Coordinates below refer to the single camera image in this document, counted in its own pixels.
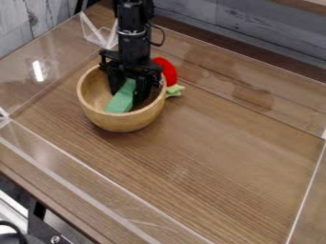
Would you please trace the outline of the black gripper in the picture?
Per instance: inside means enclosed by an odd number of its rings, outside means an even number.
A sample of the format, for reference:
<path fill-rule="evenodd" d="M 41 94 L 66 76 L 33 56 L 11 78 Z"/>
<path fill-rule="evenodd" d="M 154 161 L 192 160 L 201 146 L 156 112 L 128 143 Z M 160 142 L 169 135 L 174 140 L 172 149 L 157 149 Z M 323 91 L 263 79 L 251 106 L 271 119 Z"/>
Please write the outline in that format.
<path fill-rule="evenodd" d="M 120 90 L 126 78 L 136 81 L 133 105 L 140 106 L 160 89 L 162 69 L 149 57 L 149 32 L 117 31 L 117 35 L 117 49 L 109 51 L 101 48 L 98 66 L 106 73 L 112 94 Z"/>

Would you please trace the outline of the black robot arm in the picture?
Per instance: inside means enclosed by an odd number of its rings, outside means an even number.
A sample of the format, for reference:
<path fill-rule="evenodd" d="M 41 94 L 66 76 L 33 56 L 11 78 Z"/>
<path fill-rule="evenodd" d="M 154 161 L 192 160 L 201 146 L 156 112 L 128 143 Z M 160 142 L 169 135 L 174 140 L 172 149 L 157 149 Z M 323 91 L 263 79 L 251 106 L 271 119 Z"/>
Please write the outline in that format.
<path fill-rule="evenodd" d="M 133 104 L 141 104 L 150 89 L 160 85 L 162 68 L 150 59 L 150 47 L 161 47 L 165 32 L 152 22 L 152 0 L 113 0 L 117 27 L 117 49 L 102 48 L 98 67 L 105 71 L 110 93 L 116 94 L 126 80 L 134 81 Z"/>

